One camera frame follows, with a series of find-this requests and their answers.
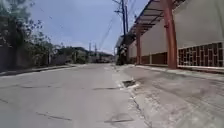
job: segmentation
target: vegetation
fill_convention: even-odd
[[[50,58],[59,55],[70,57],[73,62],[85,63],[87,50],[82,47],[64,47],[53,45],[48,36],[41,32],[42,24],[30,18],[28,8],[35,6],[27,0],[5,0],[0,2],[0,45],[10,47],[12,60],[17,66],[18,51],[26,53],[30,66],[47,66]]]

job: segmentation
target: brick pillar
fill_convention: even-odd
[[[172,13],[172,0],[160,0],[164,9],[164,21],[167,36],[167,63],[171,69],[177,69],[177,40]]]

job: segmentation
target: pothole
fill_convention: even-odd
[[[116,88],[94,88],[93,90],[118,90],[120,89],[119,87],[116,87]]]
[[[136,85],[136,81],[134,80],[123,81],[123,84],[126,88],[128,88],[128,87]]]

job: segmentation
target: metal grille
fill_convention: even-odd
[[[213,43],[209,45],[180,49],[179,65],[222,67],[222,43]]]

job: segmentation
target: road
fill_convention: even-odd
[[[0,78],[1,128],[146,128],[110,65]]]

